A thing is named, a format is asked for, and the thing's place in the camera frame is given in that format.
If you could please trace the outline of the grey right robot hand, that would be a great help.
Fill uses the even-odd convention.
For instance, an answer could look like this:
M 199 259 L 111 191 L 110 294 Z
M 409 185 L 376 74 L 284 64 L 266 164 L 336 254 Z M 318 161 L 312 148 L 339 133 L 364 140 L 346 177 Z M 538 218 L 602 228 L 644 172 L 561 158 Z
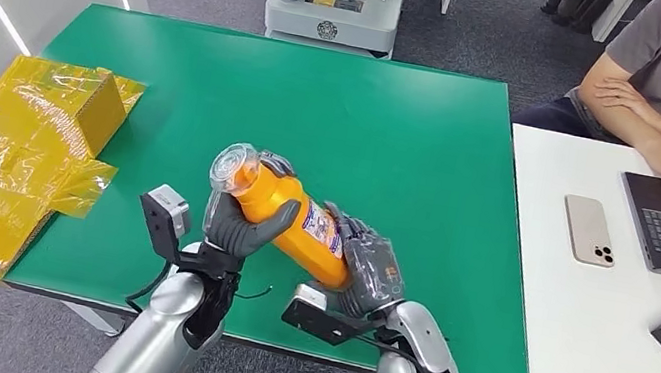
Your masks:
M 350 318 L 363 319 L 404 300 L 403 281 L 390 239 L 337 205 L 324 204 L 336 222 L 343 243 L 348 279 L 337 290 L 318 285 L 331 308 Z

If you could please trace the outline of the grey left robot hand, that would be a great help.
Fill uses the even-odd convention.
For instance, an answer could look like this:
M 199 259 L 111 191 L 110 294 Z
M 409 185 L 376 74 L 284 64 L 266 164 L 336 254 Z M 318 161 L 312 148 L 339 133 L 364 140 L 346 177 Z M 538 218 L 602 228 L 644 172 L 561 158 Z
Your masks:
M 233 195 L 213 188 L 207 201 L 203 231 L 206 243 L 223 253 L 244 259 L 291 227 L 301 202 L 290 199 L 263 222 L 250 222 Z

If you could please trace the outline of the person's left hand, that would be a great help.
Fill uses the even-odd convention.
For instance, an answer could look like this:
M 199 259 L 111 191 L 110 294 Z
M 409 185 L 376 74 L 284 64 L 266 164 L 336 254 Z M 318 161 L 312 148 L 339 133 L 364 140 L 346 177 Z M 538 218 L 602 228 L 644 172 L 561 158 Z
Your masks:
M 595 84 L 596 100 L 604 107 L 624 108 L 639 116 L 646 124 L 653 124 L 657 113 L 628 81 L 605 78 Z

